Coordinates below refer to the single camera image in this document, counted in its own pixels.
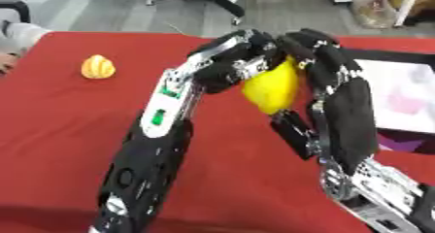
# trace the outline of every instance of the person's hand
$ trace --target person's hand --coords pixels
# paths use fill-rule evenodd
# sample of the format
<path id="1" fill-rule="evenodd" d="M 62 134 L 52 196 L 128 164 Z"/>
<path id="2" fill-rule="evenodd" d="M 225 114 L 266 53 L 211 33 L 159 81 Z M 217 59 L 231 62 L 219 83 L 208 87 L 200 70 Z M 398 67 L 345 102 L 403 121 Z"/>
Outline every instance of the person's hand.
<path id="1" fill-rule="evenodd" d="M 306 72 L 314 91 L 308 111 L 321 151 L 352 175 L 378 150 L 370 87 L 361 68 L 337 40 L 314 30 L 287 33 L 278 44 Z"/>
<path id="2" fill-rule="evenodd" d="M 9 73 L 17 64 L 17 57 L 8 53 L 0 52 L 0 76 Z"/>
<path id="3" fill-rule="evenodd" d="M 235 66 L 240 61 L 250 61 L 264 56 L 268 68 L 273 69 L 284 61 L 285 54 L 277 48 L 274 39 L 257 30 L 239 30 L 201 46 L 195 53 L 213 49 L 231 38 L 244 39 L 230 50 L 215 55 L 213 64 L 195 73 L 194 79 L 205 87 L 207 93 L 219 93 L 238 84 L 241 77 Z"/>

